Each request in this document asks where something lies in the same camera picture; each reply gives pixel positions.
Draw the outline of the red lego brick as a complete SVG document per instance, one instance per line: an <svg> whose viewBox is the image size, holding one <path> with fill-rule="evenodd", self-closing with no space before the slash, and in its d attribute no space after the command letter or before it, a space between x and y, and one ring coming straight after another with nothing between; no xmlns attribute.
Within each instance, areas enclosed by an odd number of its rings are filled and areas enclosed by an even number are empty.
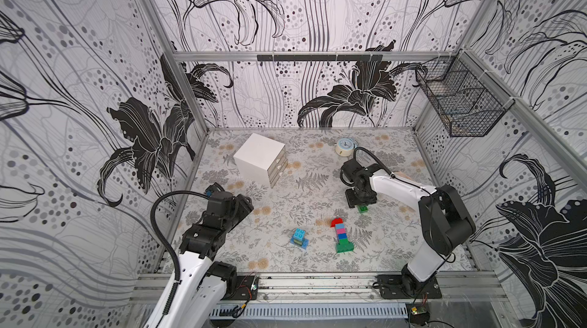
<svg viewBox="0 0 587 328"><path fill-rule="evenodd" d="M343 223L342 219L341 218L336 218L336 219L333 219L331 221L330 226L331 227L335 227L336 225L341 224L341 223Z"/></svg>

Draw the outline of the long green lego brick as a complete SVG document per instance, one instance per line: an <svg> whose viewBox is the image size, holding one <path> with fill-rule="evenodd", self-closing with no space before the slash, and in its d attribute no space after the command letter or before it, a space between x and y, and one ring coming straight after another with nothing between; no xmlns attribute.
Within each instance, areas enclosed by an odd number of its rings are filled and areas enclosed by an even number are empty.
<svg viewBox="0 0 587 328"><path fill-rule="evenodd" d="M353 252L354 248L354 244L350 242L348 239L340 239L336 244L337 253Z"/></svg>

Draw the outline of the long light blue lego brick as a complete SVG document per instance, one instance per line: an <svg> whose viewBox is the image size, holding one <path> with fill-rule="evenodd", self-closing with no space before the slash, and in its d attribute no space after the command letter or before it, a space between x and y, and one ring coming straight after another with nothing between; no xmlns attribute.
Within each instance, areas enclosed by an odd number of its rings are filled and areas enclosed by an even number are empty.
<svg viewBox="0 0 587 328"><path fill-rule="evenodd" d="M295 239L295 237L292 237L290 239L290 244L296 245L297 247L300 247L302 249L306 249L307 246L309 245L309 240L305 239L305 238L299 240L299 239Z"/></svg>

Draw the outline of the small teal lego brick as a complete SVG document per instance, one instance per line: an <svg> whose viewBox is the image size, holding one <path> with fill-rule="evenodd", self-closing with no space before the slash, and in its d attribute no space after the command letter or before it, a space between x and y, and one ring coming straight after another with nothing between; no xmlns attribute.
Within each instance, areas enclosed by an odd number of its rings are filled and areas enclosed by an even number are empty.
<svg viewBox="0 0 587 328"><path fill-rule="evenodd" d="M296 229L292 236L292 239L294 243L302 245L305 240L305 231L302 229Z"/></svg>

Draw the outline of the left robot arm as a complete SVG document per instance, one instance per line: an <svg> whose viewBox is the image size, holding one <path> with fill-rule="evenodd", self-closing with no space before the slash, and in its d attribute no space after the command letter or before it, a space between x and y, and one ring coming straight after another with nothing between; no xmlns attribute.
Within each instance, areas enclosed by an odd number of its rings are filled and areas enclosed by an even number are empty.
<svg viewBox="0 0 587 328"><path fill-rule="evenodd" d="M206 209L182 236L176 251L160 230L156 213L160 204L177 195L196 196ZM160 196L152 205L150 221L154 233L173 263L174 271L144 327L202 327L216 305L237 289L236 267L215 257L226 236L254 210L252 200L234 195L219 184L204 193L176 190Z"/></svg>

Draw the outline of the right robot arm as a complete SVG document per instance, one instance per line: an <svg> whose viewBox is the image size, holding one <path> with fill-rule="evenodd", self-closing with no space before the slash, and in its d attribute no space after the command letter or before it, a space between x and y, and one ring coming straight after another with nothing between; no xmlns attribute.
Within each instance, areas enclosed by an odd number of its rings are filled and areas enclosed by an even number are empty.
<svg viewBox="0 0 587 328"><path fill-rule="evenodd" d="M423 242L402 269L402 278L413 285L431 280L454 249L476 231L473 217L454 187L414 183L392 172L364 147L354 149L341 167L340 179L347 186L345 197L351 209L374 205L379 196L417 207Z"/></svg>

